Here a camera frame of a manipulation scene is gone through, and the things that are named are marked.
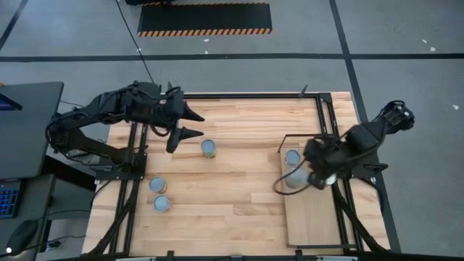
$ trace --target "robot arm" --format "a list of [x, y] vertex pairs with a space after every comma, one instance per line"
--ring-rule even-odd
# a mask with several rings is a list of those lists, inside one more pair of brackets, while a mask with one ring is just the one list
[[382, 145], [386, 135], [406, 131], [413, 126], [413, 112], [403, 101], [391, 101], [373, 121], [353, 126], [336, 141], [309, 140], [303, 152], [312, 169], [307, 182], [323, 189], [337, 178], [351, 177], [354, 168], [370, 165], [369, 157]]
[[[47, 141], [55, 152], [66, 154], [79, 149], [110, 158], [115, 164], [133, 165], [136, 158], [132, 149], [113, 148], [87, 138], [80, 130], [94, 123], [111, 125], [124, 120], [147, 124], [158, 136], [170, 134], [166, 151], [173, 153], [181, 140], [203, 135], [196, 130], [178, 128], [178, 121], [204, 121], [204, 118], [189, 108], [180, 87], [172, 88], [169, 84], [168, 88], [166, 94], [161, 94], [159, 86], [136, 81], [125, 88], [100, 94], [85, 107], [53, 116], [46, 128]], [[164, 128], [166, 133], [156, 128]]]

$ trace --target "floor mat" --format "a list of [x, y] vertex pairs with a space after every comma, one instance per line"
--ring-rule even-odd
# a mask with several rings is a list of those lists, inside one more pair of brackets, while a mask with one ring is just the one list
[[225, 36], [269, 34], [269, 4], [145, 4], [138, 24], [139, 37]]

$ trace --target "gray floor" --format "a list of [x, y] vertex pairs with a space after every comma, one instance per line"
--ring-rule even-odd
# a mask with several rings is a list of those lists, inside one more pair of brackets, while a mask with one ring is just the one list
[[[328, 0], [268, 2], [274, 27], [269, 36], [137, 41], [144, 54], [341, 53]], [[0, 0], [0, 35], [19, 3]], [[464, 1], [336, 3], [353, 54], [464, 52]], [[141, 9], [121, 4], [135, 33]], [[113, 0], [29, 0], [0, 50], [0, 58], [91, 55], [137, 55]], [[381, 161], [390, 165], [384, 179], [402, 251], [464, 257], [464, 60], [355, 60], [354, 65], [369, 118], [392, 99], [404, 100], [417, 115], [412, 130], [387, 137], [379, 150]], [[187, 91], [298, 91], [306, 84], [308, 91], [352, 90], [342, 59], [149, 61], [147, 66], [158, 83], [170, 80]], [[0, 82], [60, 80], [62, 99], [78, 104], [148, 79], [141, 62], [0, 62]], [[59, 110], [69, 108], [61, 104]], [[108, 129], [93, 125], [84, 131], [106, 141]], [[84, 191], [63, 204], [69, 189], [59, 185], [54, 208], [87, 207], [91, 194]], [[63, 227], [63, 233], [79, 235], [86, 219], [54, 222], [50, 238], [61, 236]], [[82, 242], [67, 240], [38, 260], [76, 256]]]

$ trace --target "hazard stripe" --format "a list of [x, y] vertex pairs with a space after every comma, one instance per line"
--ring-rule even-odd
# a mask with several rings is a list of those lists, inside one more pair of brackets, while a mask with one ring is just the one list
[[166, 31], [143, 31], [137, 32], [138, 37], [161, 37], [161, 36], [231, 36], [249, 34], [269, 34], [270, 28], [248, 28], [248, 29], [198, 29], [198, 30], [166, 30]]

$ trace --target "wooden tabletop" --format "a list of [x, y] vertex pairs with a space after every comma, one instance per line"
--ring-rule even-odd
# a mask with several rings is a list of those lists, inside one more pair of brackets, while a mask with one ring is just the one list
[[[349, 92], [333, 92], [340, 133], [357, 123]], [[174, 154], [165, 152], [165, 139], [149, 133], [148, 162], [141, 182], [130, 248], [131, 256], [293, 255], [287, 247], [283, 197], [273, 192], [281, 176], [277, 148], [286, 134], [320, 133], [312, 99], [189, 100], [203, 123], [183, 121], [203, 131], [202, 137], [182, 141]], [[108, 143], [127, 146], [131, 127], [113, 125]], [[200, 143], [211, 138], [217, 146], [213, 159], [202, 156]], [[148, 182], [167, 182], [168, 212], [155, 212]], [[357, 215], [382, 246], [389, 248], [376, 192], [350, 181]], [[95, 198], [83, 252], [95, 247], [111, 225], [120, 182], [113, 181]], [[125, 224], [120, 230], [122, 250]], [[353, 242], [352, 231], [348, 231]], [[305, 249], [305, 254], [338, 254], [340, 249]]]

